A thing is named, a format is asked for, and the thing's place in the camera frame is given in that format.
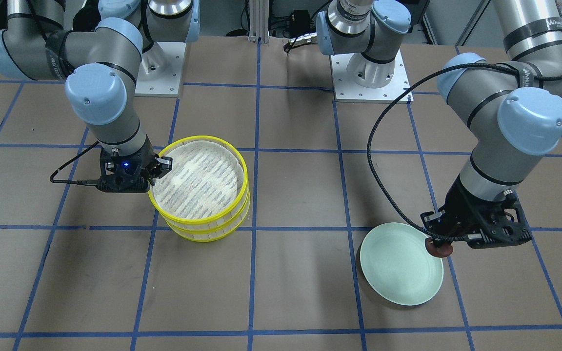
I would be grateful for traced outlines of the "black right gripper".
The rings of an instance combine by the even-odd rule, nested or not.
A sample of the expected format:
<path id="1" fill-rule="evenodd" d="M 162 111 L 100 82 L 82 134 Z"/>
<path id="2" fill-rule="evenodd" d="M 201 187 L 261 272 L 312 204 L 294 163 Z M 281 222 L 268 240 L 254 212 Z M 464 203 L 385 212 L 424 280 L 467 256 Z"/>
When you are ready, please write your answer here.
<path id="1" fill-rule="evenodd" d="M 172 171 L 173 158 L 159 156 L 149 141 L 133 154 L 122 156 L 102 149 L 98 190 L 103 193 L 147 193 Z"/>

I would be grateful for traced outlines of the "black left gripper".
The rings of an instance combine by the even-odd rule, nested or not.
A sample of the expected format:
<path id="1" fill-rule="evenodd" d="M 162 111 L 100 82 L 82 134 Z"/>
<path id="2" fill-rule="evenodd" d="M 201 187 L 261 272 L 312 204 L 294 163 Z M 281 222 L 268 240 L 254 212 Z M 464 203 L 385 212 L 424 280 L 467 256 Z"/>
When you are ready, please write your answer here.
<path id="1" fill-rule="evenodd" d="M 437 213 L 420 215 L 437 246 L 464 241 L 473 249 L 521 245 L 532 240 L 532 230 L 513 191 L 504 200 L 487 201 L 468 191 L 457 178 Z"/>

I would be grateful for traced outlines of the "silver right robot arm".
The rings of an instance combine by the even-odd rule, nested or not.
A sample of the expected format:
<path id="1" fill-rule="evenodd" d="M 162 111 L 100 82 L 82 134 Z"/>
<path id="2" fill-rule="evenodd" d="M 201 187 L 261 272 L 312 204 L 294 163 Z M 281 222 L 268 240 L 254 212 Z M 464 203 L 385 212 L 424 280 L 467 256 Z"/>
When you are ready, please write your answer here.
<path id="1" fill-rule="evenodd" d="M 76 115 L 101 146 L 100 177 L 76 180 L 104 193 L 146 193 L 172 169 L 133 107 L 139 82 L 176 78 L 161 43 L 195 42 L 198 0 L 100 0 L 91 32 L 64 28 L 64 0 L 11 0 L 0 31 L 0 74 L 61 80 Z"/>

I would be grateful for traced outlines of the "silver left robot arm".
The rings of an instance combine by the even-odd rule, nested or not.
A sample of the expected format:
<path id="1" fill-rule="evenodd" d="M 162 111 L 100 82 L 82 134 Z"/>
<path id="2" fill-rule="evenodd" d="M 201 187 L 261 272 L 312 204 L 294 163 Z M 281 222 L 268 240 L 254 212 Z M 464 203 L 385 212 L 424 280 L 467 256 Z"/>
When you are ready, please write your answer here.
<path id="1" fill-rule="evenodd" d="M 521 245 L 532 239 L 514 190 L 562 139 L 562 16 L 554 0 L 495 0 L 502 44 L 509 60 L 488 64 L 462 53 L 442 70 L 422 78 L 384 109 L 368 137 L 370 171 L 393 208 L 409 225 L 429 236 L 428 253 L 443 258 L 452 242 L 473 249 Z M 395 71 L 408 9 L 396 0 L 333 0 L 318 13 L 322 54 L 353 54 L 349 72 L 360 86 L 387 85 Z M 419 85 L 437 78 L 448 106 L 478 140 L 450 187 L 444 205 L 406 217 L 384 188 L 372 160 L 372 139 L 393 105 Z"/>

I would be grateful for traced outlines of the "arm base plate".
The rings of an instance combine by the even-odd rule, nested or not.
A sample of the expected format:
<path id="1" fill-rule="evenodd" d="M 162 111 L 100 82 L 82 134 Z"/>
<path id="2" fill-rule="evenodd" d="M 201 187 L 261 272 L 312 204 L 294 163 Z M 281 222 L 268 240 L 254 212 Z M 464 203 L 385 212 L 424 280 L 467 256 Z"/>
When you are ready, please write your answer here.
<path id="1" fill-rule="evenodd" d="M 155 42 L 143 53 L 135 96 L 178 98 L 186 49 L 182 42 Z"/>
<path id="2" fill-rule="evenodd" d="M 329 58 L 337 102 L 390 103 L 410 87 L 401 51 L 386 64 L 370 62 L 359 53 Z"/>

